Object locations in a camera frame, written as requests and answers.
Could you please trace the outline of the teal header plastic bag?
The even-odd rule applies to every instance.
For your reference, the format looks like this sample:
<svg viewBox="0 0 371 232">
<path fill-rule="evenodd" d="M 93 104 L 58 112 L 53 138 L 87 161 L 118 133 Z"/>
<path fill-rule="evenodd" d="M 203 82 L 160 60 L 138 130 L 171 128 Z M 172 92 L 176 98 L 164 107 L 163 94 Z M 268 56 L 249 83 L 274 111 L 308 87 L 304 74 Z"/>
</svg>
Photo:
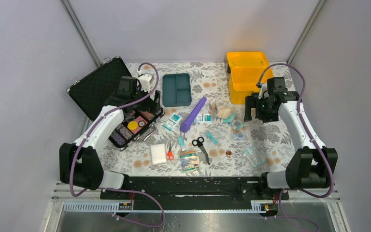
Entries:
<svg viewBox="0 0 371 232">
<path fill-rule="evenodd" d="M 235 113 L 224 119 L 224 123 L 228 124 L 234 130 L 239 130 L 244 126 L 244 122 L 238 118 Z"/>
</svg>

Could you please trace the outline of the clear bag blue roll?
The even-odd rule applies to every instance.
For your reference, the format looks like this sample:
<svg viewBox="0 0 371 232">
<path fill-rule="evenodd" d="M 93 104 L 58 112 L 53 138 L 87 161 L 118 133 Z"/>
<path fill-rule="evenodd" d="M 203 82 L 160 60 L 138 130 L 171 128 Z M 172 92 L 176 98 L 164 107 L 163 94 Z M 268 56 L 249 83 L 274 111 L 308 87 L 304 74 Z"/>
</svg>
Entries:
<svg viewBox="0 0 371 232">
<path fill-rule="evenodd" d="M 232 134 L 231 134 L 231 137 L 235 140 L 235 141 L 246 141 L 247 140 L 247 136 L 245 133 L 241 132 L 241 131 L 234 131 Z"/>
</svg>

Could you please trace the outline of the beige bandage roll bag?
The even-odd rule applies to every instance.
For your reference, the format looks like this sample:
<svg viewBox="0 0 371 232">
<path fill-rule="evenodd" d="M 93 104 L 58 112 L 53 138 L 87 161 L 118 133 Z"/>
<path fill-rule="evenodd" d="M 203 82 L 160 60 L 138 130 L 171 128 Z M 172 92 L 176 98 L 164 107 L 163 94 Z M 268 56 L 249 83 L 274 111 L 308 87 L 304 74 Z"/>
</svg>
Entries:
<svg viewBox="0 0 371 232">
<path fill-rule="evenodd" d="M 220 119 L 227 119 L 234 113 L 233 108 L 229 108 L 223 105 L 217 106 L 216 109 L 217 109 L 216 116 Z"/>
</svg>

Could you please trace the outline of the clear bag teal strips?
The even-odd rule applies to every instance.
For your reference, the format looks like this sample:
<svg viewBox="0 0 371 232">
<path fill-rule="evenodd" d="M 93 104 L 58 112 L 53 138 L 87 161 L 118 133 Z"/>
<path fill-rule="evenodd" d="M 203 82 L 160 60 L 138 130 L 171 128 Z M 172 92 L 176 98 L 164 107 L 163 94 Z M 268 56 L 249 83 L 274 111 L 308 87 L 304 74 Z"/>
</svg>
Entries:
<svg viewBox="0 0 371 232">
<path fill-rule="evenodd" d="M 243 152 L 243 156 L 248 160 L 248 162 L 255 169 L 260 168 L 266 164 L 266 159 L 259 153 L 259 151 L 254 145 L 248 147 Z"/>
</svg>

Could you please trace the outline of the cotton swab bag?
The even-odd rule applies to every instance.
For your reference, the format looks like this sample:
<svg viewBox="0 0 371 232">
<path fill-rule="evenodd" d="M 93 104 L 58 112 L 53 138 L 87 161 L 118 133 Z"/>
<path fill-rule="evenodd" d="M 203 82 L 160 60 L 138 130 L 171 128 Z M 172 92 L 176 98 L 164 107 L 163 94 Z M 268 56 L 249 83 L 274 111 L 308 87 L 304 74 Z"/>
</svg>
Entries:
<svg viewBox="0 0 371 232">
<path fill-rule="evenodd" d="M 216 106 L 216 99 L 211 99 L 209 101 L 209 113 L 211 115 L 212 120 L 214 120 L 217 116 L 217 106 Z"/>
</svg>

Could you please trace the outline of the white gauze pad bag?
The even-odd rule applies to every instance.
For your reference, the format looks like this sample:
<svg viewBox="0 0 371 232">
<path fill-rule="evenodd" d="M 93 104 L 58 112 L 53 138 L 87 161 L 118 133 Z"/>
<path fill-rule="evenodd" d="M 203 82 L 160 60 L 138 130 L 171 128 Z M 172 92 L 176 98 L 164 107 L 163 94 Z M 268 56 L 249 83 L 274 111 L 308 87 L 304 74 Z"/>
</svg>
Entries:
<svg viewBox="0 0 371 232">
<path fill-rule="evenodd" d="M 167 162 L 165 144 L 150 146 L 152 165 L 159 165 Z"/>
</svg>

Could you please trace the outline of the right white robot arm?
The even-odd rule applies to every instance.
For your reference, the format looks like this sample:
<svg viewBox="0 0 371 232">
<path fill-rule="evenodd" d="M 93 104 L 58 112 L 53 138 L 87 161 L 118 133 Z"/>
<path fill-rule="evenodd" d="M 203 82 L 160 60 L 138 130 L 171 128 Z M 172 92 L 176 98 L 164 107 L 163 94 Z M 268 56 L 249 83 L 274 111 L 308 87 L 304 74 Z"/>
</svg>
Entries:
<svg viewBox="0 0 371 232">
<path fill-rule="evenodd" d="M 270 199 L 277 189 L 326 189 L 333 187 L 333 172 L 338 159 L 337 151 L 328 148 L 313 130 L 303 110 L 300 95 L 289 91 L 282 77 L 268 79 L 260 92 L 245 98 L 245 121 L 255 118 L 267 123 L 281 119 L 296 150 L 283 171 L 263 175 L 258 193 Z"/>
</svg>

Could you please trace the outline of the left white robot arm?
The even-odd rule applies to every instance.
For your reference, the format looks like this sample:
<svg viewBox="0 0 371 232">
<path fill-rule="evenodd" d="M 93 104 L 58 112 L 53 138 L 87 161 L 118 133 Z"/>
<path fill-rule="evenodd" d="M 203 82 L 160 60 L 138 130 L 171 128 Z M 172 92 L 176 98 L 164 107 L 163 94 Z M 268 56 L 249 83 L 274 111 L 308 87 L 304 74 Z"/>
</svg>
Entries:
<svg viewBox="0 0 371 232">
<path fill-rule="evenodd" d="M 73 143 L 63 143 L 59 149 L 59 178 L 69 185 L 72 196 L 77 197 L 74 187 L 83 191 L 112 189 L 112 193 L 123 199 L 130 194 L 130 185 L 124 181 L 122 173 L 107 171 L 100 159 L 103 149 L 113 131 L 123 123 L 129 110 L 143 108 L 150 110 L 148 103 L 155 104 L 150 95 L 156 90 L 151 87 L 151 74 L 138 77 L 122 77 L 120 86 L 103 106 L 91 126 Z"/>
</svg>

